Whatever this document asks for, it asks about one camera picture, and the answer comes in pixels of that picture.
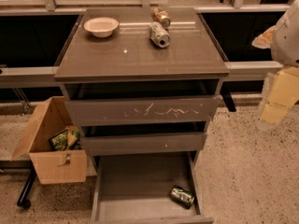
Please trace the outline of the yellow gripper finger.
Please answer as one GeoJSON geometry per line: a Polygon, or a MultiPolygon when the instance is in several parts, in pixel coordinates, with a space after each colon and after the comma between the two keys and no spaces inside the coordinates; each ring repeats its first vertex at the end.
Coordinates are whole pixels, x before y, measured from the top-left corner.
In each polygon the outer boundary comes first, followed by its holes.
{"type": "Polygon", "coordinates": [[[263,82],[256,126],[267,131],[276,128],[288,110],[299,101],[299,68],[289,66],[277,73],[268,73],[263,82]]]}
{"type": "Polygon", "coordinates": [[[258,49],[270,49],[272,44],[273,33],[276,30],[276,26],[271,26],[265,30],[262,34],[255,37],[251,45],[258,49]]]}

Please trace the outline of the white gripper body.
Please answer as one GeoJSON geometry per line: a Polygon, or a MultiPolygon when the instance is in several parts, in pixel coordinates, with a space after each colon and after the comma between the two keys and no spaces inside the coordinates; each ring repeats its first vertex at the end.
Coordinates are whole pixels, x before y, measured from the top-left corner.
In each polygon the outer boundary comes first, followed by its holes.
{"type": "Polygon", "coordinates": [[[295,0],[276,24],[271,56],[283,65],[299,66],[299,0],[295,0]]]}

